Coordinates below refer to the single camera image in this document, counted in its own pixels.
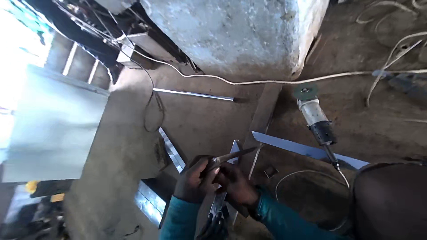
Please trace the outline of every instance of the hand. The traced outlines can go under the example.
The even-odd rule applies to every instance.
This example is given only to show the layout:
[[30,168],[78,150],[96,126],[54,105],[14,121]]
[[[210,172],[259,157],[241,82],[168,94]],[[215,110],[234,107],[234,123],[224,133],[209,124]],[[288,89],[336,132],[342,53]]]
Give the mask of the hand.
[[227,197],[239,205],[252,209],[257,207],[260,195],[237,166],[228,162],[222,163],[217,179],[221,184],[219,192],[227,191]]
[[209,171],[206,176],[201,179],[200,173],[206,168],[208,160],[205,158],[195,160],[199,161],[193,166],[190,164],[192,167],[181,173],[181,176],[176,182],[173,195],[186,202],[201,203],[207,192],[215,190],[212,186],[212,181],[218,174],[219,167]]

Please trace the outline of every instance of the dirt floor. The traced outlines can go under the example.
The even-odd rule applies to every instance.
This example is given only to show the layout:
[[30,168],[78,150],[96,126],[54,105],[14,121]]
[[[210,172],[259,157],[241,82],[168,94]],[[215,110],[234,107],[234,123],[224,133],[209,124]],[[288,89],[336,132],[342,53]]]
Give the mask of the dirt floor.
[[[300,79],[379,69],[391,50],[387,41],[394,39],[396,42],[411,31],[416,32],[414,24],[405,26],[411,26],[411,31],[399,30],[403,27],[395,24],[399,19],[413,21],[406,13],[397,12],[390,22],[379,27],[377,38],[373,31],[375,22],[355,23],[356,16],[369,2],[354,1],[329,8],[320,30],[321,41]],[[424,19],[424,15],[420,15],[419,23]],[[420,47],[416,47],[391,69],[425,68],[425,63],[418,62],[419,50]],[[149,70],[149,73],[158,88],[240,98],[234,103],[160,93],[165,107],[162,127],[185,162],[199,154],[224,154],[230,151],[234,139],[245,139],[263,90],[261,85],[231,86],[211,78],[183,78],[168,66]],[[407,119],[426,120],[427,110],[388,87],[384,81],[375,89],[371,107],[365,107],[364,98],[373,80],[370,75],[362,75],[317,83],[320,104],[334,122],[333,129],[338,137],[334,151],[368,162],[404,161],[407,157],[426,155],[426,123]],[[125,69],[113,90],[83,175],[66,195],[67,225],[73,238],[79,240],[123,239],[137,225],[141,229],[128,236],[128,240],[157,239],[158,230],[133,203],[139,180],[155,176],[165,165],[163,155],[159,154],[160,135],[143,129],[143,111],[151,93],[151,83],[144,71]],[[283,86],[267,133],[317,147],[291,92],[292,86]],[[160,118],[154,101],[147,111],[147,125],[153,129]],[[263,176],[269,165],[279,170],[272,179]],[[339,178],[327,164],[271,146],[261,150],[254,178],[274,194],[283,176],[306,169],[320,170]],[[354,176],[351,171],[344,173],[349,178]],[[305,219],[324,228],[335,226],[347,212],[345,187],[315,175],[300,175],[283,181],[278,197]],[[265,229],[251,219],[239,217],[234,230],[237,233],[232,238],[270,238]]]

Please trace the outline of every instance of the wooden plank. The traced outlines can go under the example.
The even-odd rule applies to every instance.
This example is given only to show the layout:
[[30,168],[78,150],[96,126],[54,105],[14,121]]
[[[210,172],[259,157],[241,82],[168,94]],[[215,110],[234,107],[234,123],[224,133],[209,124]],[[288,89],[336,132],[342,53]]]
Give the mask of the wooden plank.
[[[245,142],[243,143],[242,149],[248,149],[250,147],[258,147],[260,142],[256,141],[252,135],[252,131],[266,133],[268,125],[270,124],[273,111],[276,107],[279,93],[282,90],[282,85],[278,83],[267,83],[264,85],[264,90],[261,97],[258,100],[258,106],[255,110],[252,118],[251,125],[249,126],[248,133],[246,134]],[[256,152],[251,152],[243,155],[239,159],[239,168],[243,174],[251,178],[252,171],[254,170],[255,164],[257,163],[258,154],[260,149]],[[227,203],[228,212],[230,214],[230,220],[234,223],[237,219],[237,211]]]

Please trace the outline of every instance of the angle grinder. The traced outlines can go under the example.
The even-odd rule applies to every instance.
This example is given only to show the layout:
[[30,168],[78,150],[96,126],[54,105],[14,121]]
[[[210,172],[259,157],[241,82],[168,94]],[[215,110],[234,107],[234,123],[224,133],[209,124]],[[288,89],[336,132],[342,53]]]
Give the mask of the angle grinder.
[[320,108],[317,85],[312,83],[298,84],[293,89],[293,96],[298,100],[299,110],[307,121],[308,129],[313,133],[333,167],[339,171],[338,160],[332,152],[331,145],[336,144],[335,135],[332,132],[332,122],[328,120]]

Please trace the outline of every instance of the teal sleeve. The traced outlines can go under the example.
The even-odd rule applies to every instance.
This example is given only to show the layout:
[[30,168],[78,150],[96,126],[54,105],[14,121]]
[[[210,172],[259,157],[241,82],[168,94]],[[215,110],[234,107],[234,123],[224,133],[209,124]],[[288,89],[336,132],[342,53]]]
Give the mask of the teal sleeve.
[[318,228],[316,224],[305,221],[291,208],[273,200],[265,193],[261,193],[257,213],[260,221],[268,228],[276,240],[351,239]]
[[160,229],[160,240],[193,240],[200,204],[182,201],[174,196]]

